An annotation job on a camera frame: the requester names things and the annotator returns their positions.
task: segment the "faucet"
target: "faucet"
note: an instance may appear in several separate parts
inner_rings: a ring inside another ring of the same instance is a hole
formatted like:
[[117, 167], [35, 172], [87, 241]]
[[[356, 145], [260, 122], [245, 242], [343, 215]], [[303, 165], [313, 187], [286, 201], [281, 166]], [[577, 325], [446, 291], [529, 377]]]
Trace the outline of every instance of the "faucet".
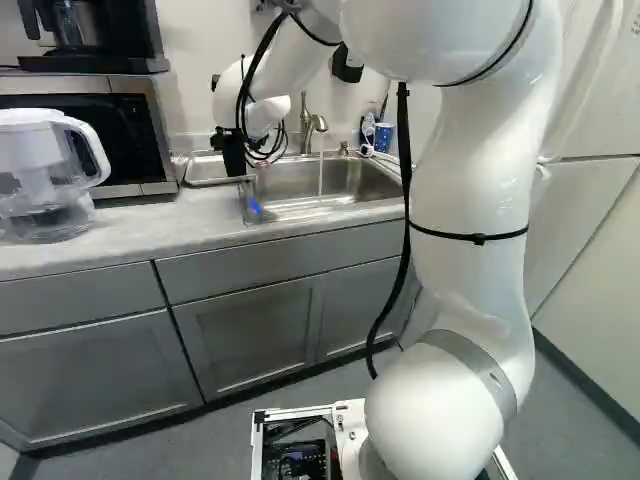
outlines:
[[338, 155], [341, 157], [349, 156], [349, 142], [340, 142], [340, 150], [338, 151]]
[[302, 92], [302, 108], [300, 109], [300, 154], [311, 153], [311, 138], [313, 132], [325, 133], [329, 124], [322, 115], [312, 115], [307, 108], [307, 92]]

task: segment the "gray floor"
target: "gray floor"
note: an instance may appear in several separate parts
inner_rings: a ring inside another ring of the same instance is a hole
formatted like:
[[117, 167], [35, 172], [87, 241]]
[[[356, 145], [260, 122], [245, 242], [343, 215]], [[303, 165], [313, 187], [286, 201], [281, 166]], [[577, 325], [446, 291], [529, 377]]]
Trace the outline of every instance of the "gray floor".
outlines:
[[[378, 355], [379, 368], [397, 355]], [[369, 383], [364, 363], [357, 362], [185, 425], [47, 460], [35, 479], [248, 479], [253, 410], [359, 398]], [[520, 480], [640, 478], [637, 447], [542, 355], [526, 409], [503, 446]]]

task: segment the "water stream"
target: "water stream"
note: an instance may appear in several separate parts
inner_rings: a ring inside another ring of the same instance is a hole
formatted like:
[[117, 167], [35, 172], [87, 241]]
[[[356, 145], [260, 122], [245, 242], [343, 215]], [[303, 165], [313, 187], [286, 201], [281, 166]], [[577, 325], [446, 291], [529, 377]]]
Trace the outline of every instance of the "water stream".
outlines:
[[323, 171], [324, 171], [324, 133], [318, 138], [318, 149], [320, 150], [320, 171], [318, 173], [318, 196], [321, 197], [324, 191]]

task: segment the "countertop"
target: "countertop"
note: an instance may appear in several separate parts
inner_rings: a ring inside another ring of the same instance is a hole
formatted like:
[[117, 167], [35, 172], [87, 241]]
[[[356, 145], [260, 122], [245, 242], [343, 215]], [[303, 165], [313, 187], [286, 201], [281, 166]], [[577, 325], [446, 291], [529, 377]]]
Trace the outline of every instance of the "countertop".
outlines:
[[45, 245], [0, 243], [0, 282], [173, 257], [403, 217], [396, 202], [312, 220], [247, 226], [235, 185], [182, 189], [173, 201], [98, 208], [88, 232]]

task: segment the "black cable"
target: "black cable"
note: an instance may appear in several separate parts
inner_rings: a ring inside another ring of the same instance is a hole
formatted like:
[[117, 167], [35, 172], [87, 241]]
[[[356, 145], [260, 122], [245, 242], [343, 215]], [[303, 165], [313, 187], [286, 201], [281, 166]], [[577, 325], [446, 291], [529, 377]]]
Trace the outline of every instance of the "black cable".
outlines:
[[[278, 17], [273, 21], [273, 23], [267, 29], [267, 32], [265, 33], [264, 37], [260, 41], [260, 45], [258, 46], [253, 59], [251, 60], [251, 64], [249, 65], [249, 70], [247, 71], [247, 74], [244, 77], [242, 86], [240, 87], [240, 92], [238, 93], [238, 98], [236, 100], [236, 115], [235, 115], [236, 128], [241, 132], [242, 136], [244, 137], [244, 140], [245, 140], [244, 145], [245, 145], [245, 153], [246, 153], [245, 161], [252, 168], [255, 168], [255, 165], [249, 161], [249, 158], [252, 158], [255, 161], [265, 161], [273, 157], [273, 155], [275, 155], [278, 152], [278, 150], [282, 148], [285, 142], [288, 145], [288, 135], [285, 131], [285, 124], [283, 120], [278, 125], [278, 133], [276, 135], [276, 140], [274, 141], [274, 144], [271, 150], [269, 150], [268, 152], [262, 152], [260, 151], [259, 147], [251, 148], [247, 146], [247, 144], [249, 143], [250, 137], [247, 131], [247, 119], [246, 119], [246, 107], [251, 97], [250, 88], [253, 82], [253, 77], [255, 76], [255, 73], [258, 69], [258, 66], [260, 65], [260, 62], [262, 61], [262, 58], [267, 52], [269, 45], [271, 45], [271, 42], [273, 41], [276, 34], [278, 33], [278, 29], [280, 28], [280, 25], [282, 25], [282, 23], [287, 19], [288, 16], [289, 16], [288, 13], [281, 13], [280, 15], [278, 15]], [[244, 67], [242, 64], [241, 64], [241, 67], [242, 67], [242, 73], [244, 73]]]
[[340, 42], [328, 42], [327, 40], [323, 40], [322, 38], [317, 36], [315, 33], [313, 33], [311, 30], [309, 30], [304, 23], [302, 23], [302, 20], [300, 20], [300, 17], [298, 16], [297, 13], [292, 13], [291, 14], [291, 18], [293, 18], [293, 20], [298, 24], [300, 29], [304, 33], [306, 33], [307, 36], [309, 38], [311, 38], [311, 40], [314, 40], [314, 41], [318, 42], [320, 45], [324, 45], [325, 47], [338, 47], [342, 43], [341, 41]]
[[287, 129], [285, 128], [284, 120], [282, 121], [282, 131], [284, 133], [284, 146], [281, 148], [280, 153], [278, 154], [278, 156], [271, 161], [271, 165], [273, 165], [278, 160], [280, 160], [282, 157], [284, 157], [284, 154], [289, 149], [289, 134], [287, 133]]
[[329, 420], [327, 420], [324, 417], [320, 417], [320, 421], [326, 423], [327, 425], [329, 425], [329, 428], [331, 428], [331, 430], [335, 430], [336, 428], [333, 426], [333, 423], [331, 423]]
[[[244, 53], [240, 55], [240, 75], [242, 76], [243, 83], [244, 83], [244, 59], [245, 58], [247, 58], [247, 56]], [[249, 92], [249, 98], [253, 103], [256, 103], [256, 99], [253, 98], [253, 95], [251, 95], [251, 92]]]
[[409, 136], [409, 108], [407, 105], [407, 97], [409, 97], [409, 91], [407, 90], [407, 84], [401, 82], [398, 84], [398, 156], [400, 158], [400, 177], [402, 178], [402, 193], [404, 197], [404, 241], [402, 245], [402, 254], [400, 256], [400, 266], [398, 267], [398, 273], [391, 289], [391, 294], [385, 303], [382, 312], [376, 321], [371, 326], [369, 334], [367, 335], [367, 343], [365, 346], [365, 360], [367, 362], [367, 369], [369, 375], [374, 380], [378, 377], [376, 367], [373, 364], [373, 346], [378, 336], [380, 327], [393, 310], [402, 288], [404, 287], [405, 279], [407, 278], [407, 272], [409, 271], [409, 265], [411, 263], [411, 233], [409, 227], [409, 193], [411, 189], [411, 177], [413, 175], [411, 164], [411, 138]]
[[282, 476], [282, 464], [287, 460], [287, 457], [282, 457], [279, 461], [278, 461], [278, 480], [283, 480], [283, 476]]
[[491, 477], [486, 470], [483, 470], [482, 472], [480, 472], [480, 475], [478, 475], [476, 480], [491, 480]]
[[471, 242], [479, 247], [484, 247], [487, 242], [495, 242], [498, 240], [508, 240], [510, 238], [520, 237], [529, 231], [529, 225], [520, 230], [514, 230], [513, 232], [497, 233], [495, 235], [488, 235], [486, 233], [451, 233], [441, 232], [439, 230], [431, 230], [421, 227], [420, 225], [409, 221], [409, 225], [414, 230], [425, 235], [431, 235], [432, 237], [446, 238], [448, 240], [459, 240], [461, 242]]

